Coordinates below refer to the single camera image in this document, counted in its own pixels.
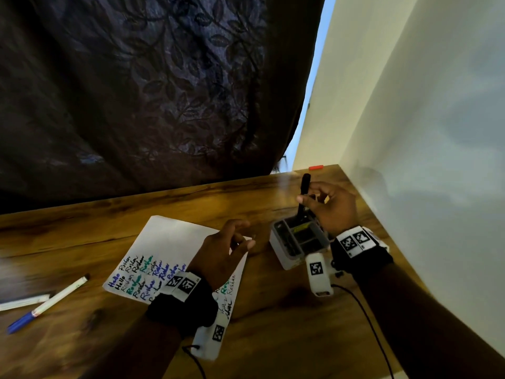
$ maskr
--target beige wall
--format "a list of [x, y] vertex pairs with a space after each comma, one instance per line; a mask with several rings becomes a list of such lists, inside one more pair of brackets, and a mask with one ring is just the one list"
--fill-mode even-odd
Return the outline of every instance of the beige wall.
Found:
[[502, 355], [504, 15], [505, 0], [418, 0], [340, 162], [433, 295]]
[[340, 158], [417, 0], [336, 0], [293, 169]]

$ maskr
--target curtain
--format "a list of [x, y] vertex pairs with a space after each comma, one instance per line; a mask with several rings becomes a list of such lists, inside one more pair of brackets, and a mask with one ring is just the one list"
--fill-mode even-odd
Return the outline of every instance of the curtain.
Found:
[[0, 212], [268, 174], [324, 0], [0, 0]]

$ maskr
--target wire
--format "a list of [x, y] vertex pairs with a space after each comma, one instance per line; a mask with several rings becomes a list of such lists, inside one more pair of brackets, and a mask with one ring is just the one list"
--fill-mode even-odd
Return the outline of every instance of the wire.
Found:
[[386, 364], [387, 364], [387, 368], [389, 369], [389, 374], [391, 375], [391, 378], [392, 379], [395, 379], [395, 376], [393, 375], [393, 370], [391, 369], [391, 365], [389, 364], [389, 360], [387, 358], [387, 355], [386, 355], [386, 352], [384, 351], [384, 349], [382, 348], [382, 344], [380, 343], [380, 340], [379, 340], [379, 337], [377, 336], [377, 333], [375, 332], [375, 329], [374, 329], [374, 325], [372, 324], [372, 321], [370, 320], [370, 318], [368, 317], [368, 314], [367, 312], [365, 311], [365, 308], [363, 307], [363, 305], [361, 304], [360, 300], [357, 298], [356, 295], [354, 295], [354, 293], [349, 290], [348, 288], [345, 288], [343, 286], [339, 286], [339, 285], [331, 285], [332, 287], [338, 287], [339, 289], [341, 290], [344, 290], [346, 293], [349, 293], [352, 295], [352, 297], [356, 300], [357, 304], [361, 307], [365, 317], [367, 318], [368, 320], [368, 324], [370, 325], [370, 327], [372, 328], [372, 332], [374, 333], [374, 336], [375, 336], [375, 340], [377, 341], [378, 345], [379, 345], [379, 348], [380, 350], [382, 351], [382, 355], [384, 355], [384, 359], [386, 359]]
[[202, 378], [207, 379], [207, 377], [205, 376], [204, 368], [201, 366], [200, 362], [198, 362], [198, 359], [189, 350], [191, 347], [194, 347], [197, 350], [200, 348], [199, 345], [182, 346], [181, 348], [182, 348], [182, 351], [186, 352], [186, 354], [188, 354], [189, 357], [192, 358], [193, 361], [196, 363], [196, 365], [198, 366], [198, 369], [200, 370], [200, 374], [201, 374]]

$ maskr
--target wooden table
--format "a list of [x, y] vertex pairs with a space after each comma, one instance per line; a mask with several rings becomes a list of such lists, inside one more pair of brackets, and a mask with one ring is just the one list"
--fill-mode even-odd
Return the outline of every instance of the wooden table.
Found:
[[[102, 284], [152, 215], [217, 229], [229, 218], [252, 223], [244, 235], [256, 235], [257, 245], [245, 265], [221, 354], [214, 363], [203, 362], [208, 378], [386, 376], [384, 359], [352, 297], [337, 291], [333, 298], [317, 299], [305, 265], [284, 271], [270, 247], [269, 224], [295, 213], [303, 172], [0, 216], [1, 300], [59, 291], [85, 273], [92, 276], [13, 335], [6, 335], [7, 326], [32, 307], [0, 313], [0, 378], [78, 377], [145, 311], [144, 304], [107, 293]], [[357, 194], [338, 166], [313, 172], [312, 180], [338, 183]], [[361, 197], [357, 204], [361, 223], [388, 243], [396, 262], [419, 281]], [[350, 276], [339, 283], [364, 303]], [[385, 348], [393, 369], [400, 370]], [[182, 352], [165, 374], [198, 377]]]

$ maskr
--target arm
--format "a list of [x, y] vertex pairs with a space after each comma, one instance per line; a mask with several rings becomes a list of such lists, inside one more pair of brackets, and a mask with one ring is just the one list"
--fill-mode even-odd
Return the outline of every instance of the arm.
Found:
[[[309, 196], [298, 196], [297, 201], [314, 212], [330, 235], [335, 237], [358, 226], [356, 199], [346, 190], [313, 182], [309, 194], [319, 194], [317, 201]], [[346, 258], [349, 265], [345, 270], [355, 279], [359, 277], [360, 289], [410, 379], [505, 377], [505, 359], [425, 293], [400, 267], [385, 263], [373, 268], [371, 264], [376, 259], [370, 258], [370, 253], [375, 249], [354, 258], [359, 262], [351, 260], [344, 251], [338, 258]], [[362, 274], [365, 267], [370, 274]]]
[[[246, 241], [242, 235], [236, 232], [247, 226], [249, 226], [247, 221], [231, 219], [224, 224], [221, 231], [205, 238], [204, 244], [194, 256], [187, 271], [205, 280], [210, 286], [210, 289], [207, 290], [213, 291], [223, 286], [237, 268], [244, 254], [255, 245], [254, 240]], [[189, 325], [188, 317], [184, 316], [184, 313], [181, 315], [181, 318], [185, 318], [184, 325], [178, 324], [178, 321], [175, 320], [176, 317], [167, 319], [166, 305], [174, 304], [174, 300], [178, 301], [173, 297], [168, 297], [165, 294], [159, 294], [149, 305], [148, 315], [143, 315], [138, 319], [119, 343], [101, 361], [85, 372], [80, 379], [161, 378], [179, 348], [182, 340], [181, 333], [185, 334], [184, 330], [189, 328], [192, 328], [194, 332], [200, 326], [193, 325], [193, 323]], [[182, 302], [178, 301], [175, 305], [182, 306]], [[183, 311], [183, 307], [174, 309], [175, 311]]]

